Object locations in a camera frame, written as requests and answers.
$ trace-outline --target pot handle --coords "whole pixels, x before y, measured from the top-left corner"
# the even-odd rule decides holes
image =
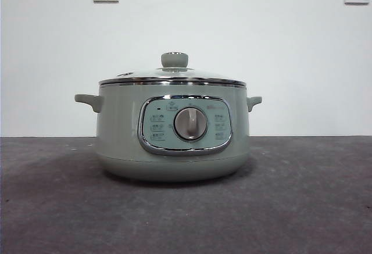
[[[76,94],[75,101],[85,103],[92,106],[94,112],[99,113],[102,109],[103,97],[88,94]]]
[[[261,96],[255,96],[255,97],[247,97],[246,98],[246,104],[248,105],[248,111],[251,112],[253,106],[262,103],[262,97]]]

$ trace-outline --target table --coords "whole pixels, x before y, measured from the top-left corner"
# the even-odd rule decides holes
[[[235,174],[168,184],[93,144],[1,139],[2,253],[372,253],[372,137],[251,137]]]

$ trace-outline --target chrome panel frame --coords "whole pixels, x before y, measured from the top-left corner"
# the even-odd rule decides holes
[[[211,148],[198,148],[198,149],[174,149],[174,148],[161,148],[159,146],[155,146],[151,144],[149,141],[146,140],[144,136],[144,114],[146,111],[146,107],[155,100],[169,100],[169,99],[184,99],[184,98],[189,98],[189,99],[204,99],[204,100],[217,100],[217,101],[222,101],[225,103],[227,106],[227,111],[228,111],[228,118],[230,120],[230,135],[227,138],[227,141],[224,142],[221,145],[218,146],[213,146]],[[164,96],[156,96],[156,97],[151,97],[146,100],[146,102],[142,105],[140,114],[139,114],[139,120],[138,120],[138,128],[137,128],[137,137],[142,145],[142,147],[154,154],[158,155],[170,155],[170,156],[193,156],[193,155],[207,155],[207,154],[213,154],[213,153],[218,153],[221,152],[223,149],[225,149],[229,143],[231,142],[231,138],[233,136],[233,126],[231,122],[231,113],[230,113],[230,106],[227,103],[227,101],[223,98],[220,97],[215,97],[215,96],[207,96],[207,95],[164,95]]]

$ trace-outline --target lid knob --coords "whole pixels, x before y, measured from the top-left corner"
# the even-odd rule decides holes
[[[183,67],[188,64],[188,55],[182,52],[166,52],[162,54],[162,65],[166,67]]]

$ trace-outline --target stainless steel rim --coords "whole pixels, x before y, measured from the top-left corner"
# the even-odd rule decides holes
[[[192,81],[137,81],[132,83],[107,83],[102,84],[100,82],[100,88],[121,86],[121,85],[206,85],[209,87],[234,87],[234,88],[244,88],[245,85],[238,84],[225,84],[225,83],[207,83],[207,82],[192,82]]]
[[[104,84],[118,84],[118,83],[152,83],[152,82],[171,82],[171,83],[213,83],[213,84],[234,84],[245,87],[246,83],[243,81],[226,80],[222,78],[197,78],[197,77],[137,77],[137,78],[112,78],[110,80],[103,80],[99,85]]]

